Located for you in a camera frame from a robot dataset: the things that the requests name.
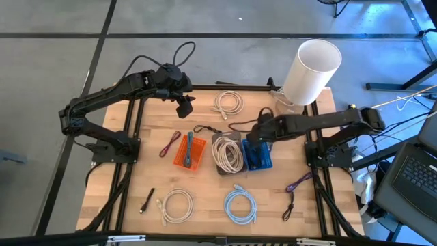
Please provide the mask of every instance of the blue cable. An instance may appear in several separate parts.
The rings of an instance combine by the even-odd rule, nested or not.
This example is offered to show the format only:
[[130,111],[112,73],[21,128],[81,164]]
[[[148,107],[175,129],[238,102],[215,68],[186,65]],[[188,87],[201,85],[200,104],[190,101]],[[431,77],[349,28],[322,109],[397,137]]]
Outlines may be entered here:
[[191,146],[193,145],[193,132],[188,132],[187,142],[184,166],[191,167]]
[[[225,212],[227,216],[229,216],[229,218],[238,225],[246,225],[251,221],[255,223],[257,221],[257,203],[255,202],[255,199],[249,192],[243,189],[240,185],[234,184],[234,188],[235,191],[229,193],[225,199]],[[231,202],[238,195],[245,196],[251,202],[252,209],[251,212],[246,217],[237,217],[231,213]]]

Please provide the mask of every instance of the gray floor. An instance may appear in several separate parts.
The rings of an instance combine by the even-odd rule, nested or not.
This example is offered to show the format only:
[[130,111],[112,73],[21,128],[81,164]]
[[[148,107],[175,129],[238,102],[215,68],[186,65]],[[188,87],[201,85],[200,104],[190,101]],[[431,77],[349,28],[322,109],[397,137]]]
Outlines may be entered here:
[[[110,0],[2,0],[0,32],[95,32],[100,33]],[[409,1],[423,28],[432,24],[419,0]],[[351,2],[337,19],[333,8],[316,0],[118,1],[110,33],[414,33],[400,3]],[[430,35],[437,47],[437,36]],[[91,92],[116,82],[130,60],[139,54],[170,62],[182,39],[106,40]],[[299,45],[304,40],[198,39],[197,50],[182,66],[193,83],[229,81],[263,85],[272,76],[280,85]],[[343,63],[328,86],[334,92],[337,109],[354,103],[372,106],[403,96],[394,92],[368,92],[368,82],[403,83],[429,65],[429,58],[417,41],[331,40],[343,55]],[[0,149],[27,156],[26,165],[0,164],[0,237],[31,234],[48,179],[55,166],[64,136],[57,112],[78,96],[96,39],[0,39]],[[132,71],[156,69],[139,61]],[[427,105],[432,102],[423,99]],[[395,105],[381,108],[387,124],[426,112],[409,104],[399,112]],[[100,124],[104,111],[90,119]],[[415,135],[420,126],[396,137]],[[388,139],[380,148],[394,144]],[[358,149],[370,144],[361,137]],[[73,148],[48,233],[74,231],[79,215],[84,177],[91,154]],[[378,224],[365,225],[366,234],[385,239],[388,232]],[[404,227],[399,241],[427,243]]]

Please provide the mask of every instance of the black marker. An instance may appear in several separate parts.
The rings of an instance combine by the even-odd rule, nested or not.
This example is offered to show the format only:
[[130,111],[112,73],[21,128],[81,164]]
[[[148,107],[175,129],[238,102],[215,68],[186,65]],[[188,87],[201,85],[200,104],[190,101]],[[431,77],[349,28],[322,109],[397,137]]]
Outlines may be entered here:
[[147,196],[147,199],[145,200],[145,203],[142,205],[142,207],[139,210],[139,213],[143,213],[145,209],[147,208],[147,205],[149,204],[150,198],[153,195],[153,192],[155,191],[155,188],[152,188],[149,192],[149,195]]

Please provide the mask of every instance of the laptop keyboard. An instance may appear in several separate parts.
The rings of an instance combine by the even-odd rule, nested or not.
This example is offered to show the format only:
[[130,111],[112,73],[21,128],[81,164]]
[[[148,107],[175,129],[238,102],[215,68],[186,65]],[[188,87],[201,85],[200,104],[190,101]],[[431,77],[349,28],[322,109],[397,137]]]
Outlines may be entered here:
[[437,168],[425,165],[409,157],[401,173],[402,177],[437,199]]

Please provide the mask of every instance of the wooden tabletop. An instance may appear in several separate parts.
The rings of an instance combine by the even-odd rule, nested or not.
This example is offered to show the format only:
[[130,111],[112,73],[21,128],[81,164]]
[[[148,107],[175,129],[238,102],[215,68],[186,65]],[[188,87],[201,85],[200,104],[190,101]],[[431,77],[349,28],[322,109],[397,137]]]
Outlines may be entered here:
[[[309,171],[305,160],[303,144],[305,136],[290,141],[274,143],[271,152],[273,168],[246,172],[230,176],[220,176],[216,172],[211,153],[210,131],[195,133],[195,137],[208,141],[201,165],[196,172],[175,166],[173,158],[182,138],[177,140],[168,151],[166,157],[158,156],[166,146],[174,131],[182,134],[192,131],[197,124],[212,126],[228,131],[231,122],[243,122],[255,119],[262,107],[271,107],[275,115],[276,101],[269,92],[239,91],[245,100],[245,106],[238,115],[229,115],[224,121],[219,113],[210,110],[216,90],[196,90],[190,96],[194,111],[185,119],[176,115],[176,103],[151,99],[145,104],[141,123],[141,150],[139,160],[135,164],[130,182],[126,212],[123,221],[123,232],[160,233],[160,234],[192,234],[192,235],[228,235],[228,236],[321,236],[315,193],[311,180],[300,184],[295,191],[294,209],[287,222],[281,215],[290,203],[290,196],[285,193],[287,185],[297,181]],[[225,105],[232,104],[232,99],[224,100]],[[329,88],[322,91],[317,99],[319,113],[335,111],[332,92]],[[103,126],[113,131],[123,128],[128,103],[119,102],[107,109]],[[135,117],[130,129],[133,129]],[[337,128],[323,130],[324,136],[332,135]],[[89,177],[77,229],[87,226],[97,215],[108,199],[113,177],[114,164],[107,163],[96,169]],[[330,169],[335,201],[345,218],[360,233],[363,233],[354,188],[350,176],[341,169]],[[257,221],[247,225],[234,224],[224,211],[226,195],[238,184],[252,194],[257,202]],[[139,214],[150,189],[156,190],[145,213]],[[163,199],[173,188],[181,187],[189,190],[195,199],[193,216],[182,224],[161,223],[161,213],[155,203],[157,198]],[[118,205],[113,210],[111,228],[114,228]],[[174,217],[186,212],[187,203],[183,196],[176,195],[169,200],[167,211]],[[250,211],[249,201],[237,197],[231,205],[237,216],[244,216]],[[329,209],[325,205],[328,231],[332,233]]]

